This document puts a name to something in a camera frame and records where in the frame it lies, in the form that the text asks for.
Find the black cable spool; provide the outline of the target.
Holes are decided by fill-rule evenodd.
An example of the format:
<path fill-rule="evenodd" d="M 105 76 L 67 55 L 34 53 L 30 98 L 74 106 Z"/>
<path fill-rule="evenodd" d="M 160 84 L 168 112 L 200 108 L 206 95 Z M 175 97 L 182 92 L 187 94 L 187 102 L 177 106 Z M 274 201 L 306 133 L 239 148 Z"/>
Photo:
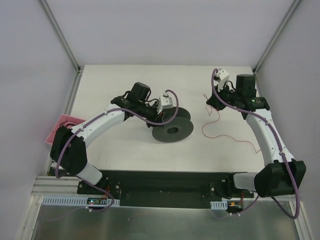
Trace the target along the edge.
<path fill-rule="evenodd" d="M 194 130 L 191 114 L 183 107 L 178 108 L 176 117 L 168 124 L 152 128 L 152 136 L 162 143 L 175 143 L 189 137 Z"/>

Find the pink plastic box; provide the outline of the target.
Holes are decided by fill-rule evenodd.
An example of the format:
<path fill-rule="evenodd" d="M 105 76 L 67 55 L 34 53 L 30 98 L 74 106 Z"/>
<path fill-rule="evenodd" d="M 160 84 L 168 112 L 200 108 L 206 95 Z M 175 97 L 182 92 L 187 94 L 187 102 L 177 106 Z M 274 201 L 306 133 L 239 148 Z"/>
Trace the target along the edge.
<path fill-rule="evenodd" d="M 85 120 L 82 118 L 78 118 L 78 117 L 73 117 L 70 115 L 66 115 L 66 114 L 62 114 L 58 121 L 56 122 L 56 124 L 54 125 L 53 129 L 50 131 L 48 137 L 45 140 L 45 143 L 47 144 L 52 144 L 54 141 L 54 137 L 56 134 L 56 131 L 58 130 L 59 127 L 64 126 L 67 128 L 71 128 L 73 126 L 79 125 L 81 123 L 83 123 Z"/>

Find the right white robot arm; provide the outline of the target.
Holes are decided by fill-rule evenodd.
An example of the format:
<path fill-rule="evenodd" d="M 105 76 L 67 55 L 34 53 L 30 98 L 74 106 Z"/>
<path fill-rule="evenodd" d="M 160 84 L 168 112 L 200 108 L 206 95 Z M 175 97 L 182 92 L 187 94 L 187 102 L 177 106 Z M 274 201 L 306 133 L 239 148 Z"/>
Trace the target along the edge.
<path fill-rule="evenodd" d="M 207 104 L 217 111 L 229 107 L 241 113 L 250 126 L 260 147 L 264 167 L 258 173 L 241 172 L 225 184 L 225 192 L 237 197 L 243 189 L 256 192 L 260 197 L 297 195 L 306 173 L 303 161 L 295 157 L 282 141 L 267 100 L 257 96 L 256 78 L 239 74 L 236 83 L 228 85 L 229 73 L 214 69 L 211 77 L 212 95 Z"/>

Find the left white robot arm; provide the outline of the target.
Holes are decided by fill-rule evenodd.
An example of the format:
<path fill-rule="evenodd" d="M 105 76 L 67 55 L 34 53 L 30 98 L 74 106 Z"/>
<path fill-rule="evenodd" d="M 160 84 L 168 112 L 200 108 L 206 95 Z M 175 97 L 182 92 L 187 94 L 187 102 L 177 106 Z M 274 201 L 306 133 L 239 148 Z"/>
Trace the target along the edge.
<path fill-rule="evenodd" d="M 88 183 L 88 188 L 99 195 L 105 191 L 102 172 L 88 160 L 88 146 L 112 127 L 132 117 L 144 121 L 148 127 L 162 127 L 165 108 L 172 108 L 171 90 L 165 90 L 159 98 L 150 99 L 151 89 L 136 82 L 130 90 L 116 96 L 110 104 L 92 118 L 71 127 L 58 126 L 49 156 L 56 163 L 55 177 L 61 178 L 59 168 Z"/>

